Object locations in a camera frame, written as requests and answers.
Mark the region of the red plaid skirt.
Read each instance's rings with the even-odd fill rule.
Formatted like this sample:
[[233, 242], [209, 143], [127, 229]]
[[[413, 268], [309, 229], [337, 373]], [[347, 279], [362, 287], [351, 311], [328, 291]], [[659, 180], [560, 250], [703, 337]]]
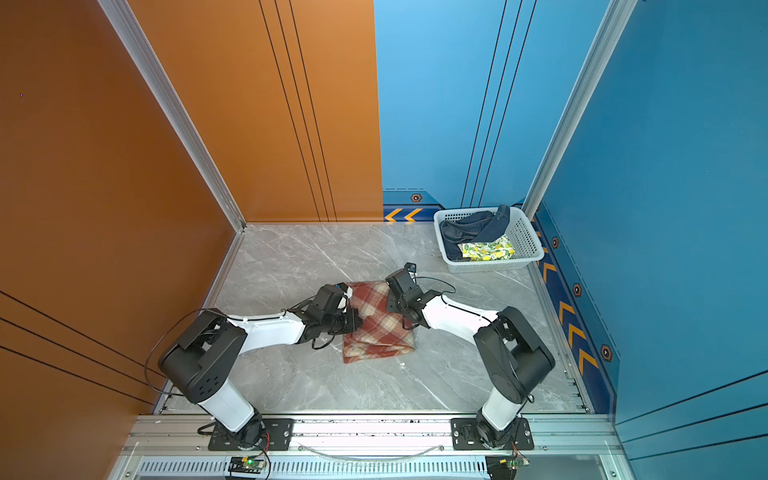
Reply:
[[390, 288], [385, 281], [351, 283], [350, 304], [362, 324], [343, 338], [343, 362], [392, 358], [415, 350], [415, 334], [409, 321], [387, 309]]

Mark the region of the dark blue denim skirt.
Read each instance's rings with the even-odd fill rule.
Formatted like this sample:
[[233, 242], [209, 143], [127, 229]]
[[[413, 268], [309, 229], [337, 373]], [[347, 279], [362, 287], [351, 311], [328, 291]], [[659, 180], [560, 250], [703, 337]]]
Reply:
[[446, 256], [451, 261], [463, 258], [459, 245], [488, 243], [503, 236], [510, 222], [510, 207], [501, 205], [495, 212], [475, 212], [458, 220], [443, 220], [439, 224]]

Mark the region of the white plastic laundry basket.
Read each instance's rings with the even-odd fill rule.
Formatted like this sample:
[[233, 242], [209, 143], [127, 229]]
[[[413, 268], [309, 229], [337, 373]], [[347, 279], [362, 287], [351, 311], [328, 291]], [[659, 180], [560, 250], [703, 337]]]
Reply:
[[478, 212], [496, 213], [497, 207], [439, 210], [433, 216], [435, 235], [443, 261], [451, 273], [475, 273], [485, 271], [516, 270], [544, 257], [542, 242], [539, 240], [530, 220], [516, 207], [510, 208], [510, 220], [505, 235], [511, 241], [515, 252], [511, 259], [492, 261], [453, 261], [448, 258], [440, 224], [445, 220], [459, 220]]

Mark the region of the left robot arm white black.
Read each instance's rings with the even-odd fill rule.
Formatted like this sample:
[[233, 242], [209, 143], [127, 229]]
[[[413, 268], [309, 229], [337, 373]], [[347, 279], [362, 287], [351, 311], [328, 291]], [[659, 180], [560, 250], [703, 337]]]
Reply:
[[214, 425], [241, 450], [261, 449], [266, 426], [261, 413], [230, 380], [238, 358], [263, 348], [333, 340], [362, 326], [351, 306], [353, 289], [326, 284], [317, 293], [273, 315], [233, 316], [202, 309], [160, 356], [158, 367], [191, 403], [214, 418]]

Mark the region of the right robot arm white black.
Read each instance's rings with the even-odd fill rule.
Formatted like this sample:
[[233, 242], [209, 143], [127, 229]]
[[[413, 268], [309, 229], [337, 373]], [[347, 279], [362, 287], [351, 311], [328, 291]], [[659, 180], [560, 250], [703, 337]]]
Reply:
[[476, 440], [487, 449], [510, 449], [523, 432], [522, 408], [556, 366], [554, 355], [515, 307], [484, 310], [423, 290], [416, 265], [385, 278], [388, 305], [413, 327], [448, 332], [477, 347], [493, 385], [476, 416]]

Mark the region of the lemon print skirt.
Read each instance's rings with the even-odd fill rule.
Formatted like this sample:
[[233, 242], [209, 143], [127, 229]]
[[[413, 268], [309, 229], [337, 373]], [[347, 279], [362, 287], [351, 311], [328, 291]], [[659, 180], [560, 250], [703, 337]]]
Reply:
[[514, 258], [516, 250], [506, 235], [489, 242], [459, 244], [463, 260], [471, 262], [503, 261]]

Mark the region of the left green circuit board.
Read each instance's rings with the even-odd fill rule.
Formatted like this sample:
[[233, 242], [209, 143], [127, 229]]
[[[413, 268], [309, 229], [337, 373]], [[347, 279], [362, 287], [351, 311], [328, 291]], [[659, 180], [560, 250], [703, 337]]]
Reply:
[[263, 456], [233, 456], [227, 475], [235, 479], [267, 479], [270, 469], [269, 461]]

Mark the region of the green circuit board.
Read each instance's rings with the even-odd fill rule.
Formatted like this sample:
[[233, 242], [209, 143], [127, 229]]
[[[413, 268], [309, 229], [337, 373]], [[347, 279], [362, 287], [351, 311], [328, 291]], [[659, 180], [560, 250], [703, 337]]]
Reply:
[[490, 480], [514, 480], [520, 471], [530, 465], [526, 458], [486, 456], [486, 470]]
[[227, 475], [235, 479], [267, 479], [270, 469], [269, 461], [263, 456], [233, 456]]

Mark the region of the right green circuit board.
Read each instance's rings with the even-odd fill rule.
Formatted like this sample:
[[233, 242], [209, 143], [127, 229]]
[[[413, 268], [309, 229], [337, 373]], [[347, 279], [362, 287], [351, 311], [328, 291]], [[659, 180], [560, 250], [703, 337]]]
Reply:
[[530, 465], [526, 458], [486, 456], [486, 470], [490, 480], [514, 480], [520, 471]]

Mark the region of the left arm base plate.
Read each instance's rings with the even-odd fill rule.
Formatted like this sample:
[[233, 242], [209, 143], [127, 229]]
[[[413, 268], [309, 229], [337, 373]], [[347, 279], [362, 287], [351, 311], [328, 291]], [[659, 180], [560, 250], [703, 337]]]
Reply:
[[210, 436], [210, 451], [287, 451], [293, 436], [292, 418], [265, 418], [249, 421], [237, 432], [216, 421]]

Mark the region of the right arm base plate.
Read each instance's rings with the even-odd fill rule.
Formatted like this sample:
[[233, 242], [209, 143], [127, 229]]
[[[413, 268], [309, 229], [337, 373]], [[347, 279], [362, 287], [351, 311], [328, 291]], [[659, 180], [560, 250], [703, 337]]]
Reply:
[[453, 418], [450, 427], [453, 448], [458, 451], [531, 451], [535, 448], [529, 422], [523, 417], [515, 417], [503, 430], [478, 418]]

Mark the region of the aluminium front rail frame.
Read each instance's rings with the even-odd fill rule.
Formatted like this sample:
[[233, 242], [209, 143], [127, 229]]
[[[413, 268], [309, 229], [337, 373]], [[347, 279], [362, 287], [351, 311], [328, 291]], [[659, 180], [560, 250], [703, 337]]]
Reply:
[[614, 429], [602, 415], [531, 414], [535, 448], [453, 448], [450, 420], [468, 414], [288, 414], [287, 451], [210, 451], [213, 430], [202, 415], [141, 416], [110, 473], [112, 479], [235, 479], [233, 456], [263, 456], [267, 479], [489, 479], [486, 456], [523, 457], [515, 479], [631, 479]]

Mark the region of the right aluminium corner post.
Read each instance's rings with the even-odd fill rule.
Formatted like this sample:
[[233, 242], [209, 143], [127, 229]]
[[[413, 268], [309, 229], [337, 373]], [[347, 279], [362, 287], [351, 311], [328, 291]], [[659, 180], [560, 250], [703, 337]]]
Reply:
[[637, 3], [637, 0], [609, 2], [526, 195], [523, 211], [529, 219], [535, 216]]

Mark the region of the aluminium corner post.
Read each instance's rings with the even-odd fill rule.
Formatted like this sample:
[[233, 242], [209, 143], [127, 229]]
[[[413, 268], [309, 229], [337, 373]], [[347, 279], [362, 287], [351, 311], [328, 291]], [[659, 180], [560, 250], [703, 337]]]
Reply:
[[637, 3], [637, 0], [609, 2], [526, 195], [523, 211], [529, 219], [535, 216]]
[[245, 217], [129, 3], [99, 0], [98, 4], [233, 230], [243, 232]]

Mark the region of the left aluminium corner post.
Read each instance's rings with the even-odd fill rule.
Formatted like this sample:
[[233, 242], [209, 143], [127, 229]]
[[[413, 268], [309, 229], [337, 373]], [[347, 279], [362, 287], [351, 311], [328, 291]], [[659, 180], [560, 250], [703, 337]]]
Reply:
[[245, 217], [129, 3], [99, 0], [98, 4], [233, 230], [243, 232]]

